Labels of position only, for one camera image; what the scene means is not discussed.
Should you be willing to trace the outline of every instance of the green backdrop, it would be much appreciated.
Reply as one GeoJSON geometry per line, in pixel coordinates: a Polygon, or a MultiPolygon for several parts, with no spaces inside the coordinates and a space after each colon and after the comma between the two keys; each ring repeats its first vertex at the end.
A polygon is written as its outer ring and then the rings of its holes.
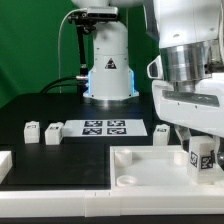
{"type": "MultiPolygon", "coordinates": [[[[39,92],[58,78],[58,31],[72,9],[75,6],[70,0],[0,0],[0,107],[19,94],[39,92]]],[[[121,14],[129,29],[129,60],[136,74],[136,89],[149,92],[146,66],[158,54],[157,44],[145,33],[142,7],[122,9],[121,14]]],[[[90,68],[91,36],[85,37],[85,46],[90,68]]],[[[62,77],[78,74],[74,25],[64,27],[61,53],[62,77]]]]}

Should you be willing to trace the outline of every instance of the small white cube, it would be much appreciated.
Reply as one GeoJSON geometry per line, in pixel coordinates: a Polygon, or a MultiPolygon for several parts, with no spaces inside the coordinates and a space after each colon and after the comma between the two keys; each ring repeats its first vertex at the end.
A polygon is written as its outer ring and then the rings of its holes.
{"type": "Polygon", "coordinates": [[[214,149],[215,142],[209,136],[190,138],[187,173],[198,184],[211,183],[216,179],[216,166],[212,158],[214,149]]]}
{"type": "Polygon", "coordinates": [[[157,125],[153,133],[154,146],[166,146],[170,139],[170,126],[163,124],[157,125]]]}
{"type": "Polygon", "coordinates": [[[39,143],[40,141],[40,124],[39,122],[27,122],[24,128],[25,144],[39,143]]]}
{"type": "Polygon", "coordinates": [[[46,145],[60,145],[60,142],[63,138],[63,127],[64,124],[61,122],[52,123],[49,125],[49,127],[45,131],[46,145]]]}

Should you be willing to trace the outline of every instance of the black tabletop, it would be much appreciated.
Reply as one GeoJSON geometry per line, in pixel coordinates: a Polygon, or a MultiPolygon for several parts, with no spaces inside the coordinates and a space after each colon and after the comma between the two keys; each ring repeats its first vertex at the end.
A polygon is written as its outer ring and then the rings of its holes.
{"type": "MultiPolygon", "coordinates": [[[[110,189],[109,148],[118,145],[152,145],[160,121],[151,95],[139,103],[102,108],[87,105],[74,94],[26,94],[0,110],[0,151],[13,153],[13,168],[0,191],[110,189]],[[148,136],[67,137],[59,146],[46,146],[44,131],[50,123],[67,120],[143,119],[148,136]],[[41,141],[24,144],[26,122],[39,121],[41,141]]],[[[177,143],[171,135],[170,144],[177,143]]],[[[102,218],[0,219],[0,223],[223,223],[223,215],[123,216],[102,218]]]]}

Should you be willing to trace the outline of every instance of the white cable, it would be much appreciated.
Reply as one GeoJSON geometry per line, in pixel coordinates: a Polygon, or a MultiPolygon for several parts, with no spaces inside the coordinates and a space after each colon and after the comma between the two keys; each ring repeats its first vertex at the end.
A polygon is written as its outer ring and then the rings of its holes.
{"type": "Polygon", "coordinates": [[[223,3],[221,3],[221,20],[220,20],[220,25],[219,25],[219,47],[220,47],[220,54],[221,54],[221,59],[222,63],[224,63],[224,44],[223,44],[223,3]]]}
{"type": "Polygon", "coordinates": [[[129,9],[126,9],[126,27],[129,28],[129,9]]]}
{"type": "Polygon", "coordinates": [[[75,12],[84,12],[87,11],[87,8],[82,8],[82,9],[74,9],[70,11],[62,20],[60,29],[59,29],[59,34],[58,34],[58,78],[61,79],[61,36],[62,36],[62,30],[65,24],[65,21],[67,20],[68,16],[70,16],[72,13],[75,12]]]}

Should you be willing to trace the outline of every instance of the black sticker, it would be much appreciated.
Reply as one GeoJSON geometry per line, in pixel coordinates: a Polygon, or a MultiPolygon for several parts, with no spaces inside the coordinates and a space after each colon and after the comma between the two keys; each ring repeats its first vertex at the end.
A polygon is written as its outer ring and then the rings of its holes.
{"type": "Polygon", "coordinates": [[[107,134],[108,135],[126,135],[127,130],[126,128],[108,128],[107,134]]]}
{"type": "Polygon", "coordinates": [[[29,125],[27,126],[27,129],[36,128],[36,125],[29,125]]]}
{"type": "Polygon", "coordinates": [[[85,127],[102,127],[103,121],[86,121],[85,127]]]}
{"type": "Polygon", "coordinates": [[[125,126],[125,121],[107,121],[107,126],[108,127],[124,127],[125,126]]]}
{"type": "Polygon", "coordinates": [[[166,132],[166,129],[158,128],[157,131],[158,131],[158,132],[166,132]]]}
{"type": "Polygon", "coordinates": [[[102,128],[84,128],[82,135],[102,135],[102,128]]]}
{"type": "Polygon", "coordinates": [[[50,130],[58,130],[59,127],[50,127],[50,130]]]}
{"type": "Polygon", "coordinates": [[[108,61],[105,69],[117,69],[117,67],[116,67],[112,58],[108,61]]]}
{"type": "Polygon", "coordinates": [[[202,156],[201,157],[201,169],[207,170],[213,168],[213,162],[211,156],[202,156]]]}
{"type": "Polygon", "coordinates": [[[191,152],[191,161],[190,162],[196,168],[198,167],[198,156],[194,152],[191,152]]]}

